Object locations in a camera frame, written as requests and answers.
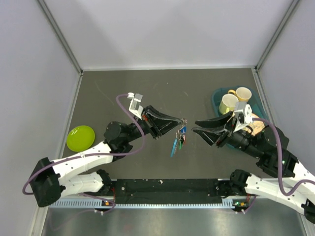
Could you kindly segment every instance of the green plate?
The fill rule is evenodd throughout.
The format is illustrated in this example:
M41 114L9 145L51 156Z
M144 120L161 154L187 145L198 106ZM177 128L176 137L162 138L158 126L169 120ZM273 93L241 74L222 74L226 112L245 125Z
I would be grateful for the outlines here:
M69 132L67 146L71 151L85 151L92 146L94 140L94 130L89 126L80 125Z

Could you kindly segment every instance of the keychain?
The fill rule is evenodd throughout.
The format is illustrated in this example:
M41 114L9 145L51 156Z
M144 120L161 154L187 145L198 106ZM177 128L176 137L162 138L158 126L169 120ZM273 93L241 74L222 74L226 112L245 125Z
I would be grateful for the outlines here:
M176 135L175 135L175 141L173 144L173 149L171 152L171 157L174 156L174 154L176 153L178 146L179 146L179 150L182 149L183 144L186 143L186 124L187 124L187 120L183 119L183 124L180 126L180 128L177 130Z

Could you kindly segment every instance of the cup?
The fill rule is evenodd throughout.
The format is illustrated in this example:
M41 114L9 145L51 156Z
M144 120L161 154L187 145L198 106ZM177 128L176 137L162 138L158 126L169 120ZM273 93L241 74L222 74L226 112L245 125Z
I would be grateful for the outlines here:
M229 90L227 93L235 95L240 102L248 102L252 97L252 92L246 87L239 87L235 90Z
M224 115L230 111L234 111L236 103L238 103L238 98L235 95L224 95L219 106L219 112Z

